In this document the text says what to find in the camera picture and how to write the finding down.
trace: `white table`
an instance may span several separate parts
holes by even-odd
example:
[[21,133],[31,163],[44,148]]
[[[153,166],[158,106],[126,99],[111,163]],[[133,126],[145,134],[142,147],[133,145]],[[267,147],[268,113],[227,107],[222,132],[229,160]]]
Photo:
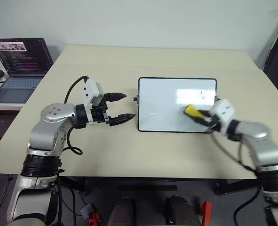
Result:
[[[243,51],[67,46],[1,140],[0,173],[20,173],[40,111],[48,104],[62,103],[71,84],[83,75],[99,82],[104,92],[127,94],[127,98],[108,104],[112,117],[137,113],[133,97],[139,77],[216,78],[218,97],[231,101],[237,119],[267,124],[278,143],[278,91]],[[82,103],[82,87],[82,83],[75,87],[69,103]],[[254,178],[225,156],[208,134],[139,132],[136,120],[74,131],[71,143],[84,154],[65,151],[62,175]],[[237,156],[238,143],[219,134],[216,137]],[[246,149],[243,159],[251,165]]]

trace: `laptop keyboard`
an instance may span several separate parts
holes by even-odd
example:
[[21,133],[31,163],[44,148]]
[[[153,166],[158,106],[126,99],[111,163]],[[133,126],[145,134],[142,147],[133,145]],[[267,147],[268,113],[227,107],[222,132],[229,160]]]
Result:
[[36,78],[9,78],[2,89],[35,89],[41,80]]

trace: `whiteboard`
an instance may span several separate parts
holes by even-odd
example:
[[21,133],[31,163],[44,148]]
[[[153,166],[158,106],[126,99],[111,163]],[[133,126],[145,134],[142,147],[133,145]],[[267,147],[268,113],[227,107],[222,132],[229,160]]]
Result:
[[139,79],[139,131],[205,133],[183,113],[193,104],[199,110],[210,110],[216,97],[216,79],[149,78]]

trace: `orange part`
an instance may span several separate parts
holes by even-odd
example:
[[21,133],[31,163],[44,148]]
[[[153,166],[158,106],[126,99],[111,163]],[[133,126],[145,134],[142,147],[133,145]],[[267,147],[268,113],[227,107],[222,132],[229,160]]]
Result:
[[89,213],[87,221],[91,226],[98,226],[98,223],[100,222],[100,213],[98,212]]
[[212,203],[205,201],[200,205],[200,214],[203,216],[202,226],[210,226],[212,218]]

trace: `whiteboard frame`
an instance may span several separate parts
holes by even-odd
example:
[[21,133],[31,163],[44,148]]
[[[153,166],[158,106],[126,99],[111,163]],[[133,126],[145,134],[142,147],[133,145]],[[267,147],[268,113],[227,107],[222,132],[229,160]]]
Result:
[[140,132],[159,132],[159,133],[203,133],[209,134],[207,132],[187,132],[187,131],[157,131],[157,130],[140,130],[139,121],[140,121],[140,79],[195,79],[195,80],[214,80],[215,81],[215,97],[214,103],[218,100],[217,98],[217,80],[215,78],[167,78],[167,77],[140,77],[138,80],[138,95],[137,95],[137,105],[138,105],[138,120],[137,120],[137,128]]

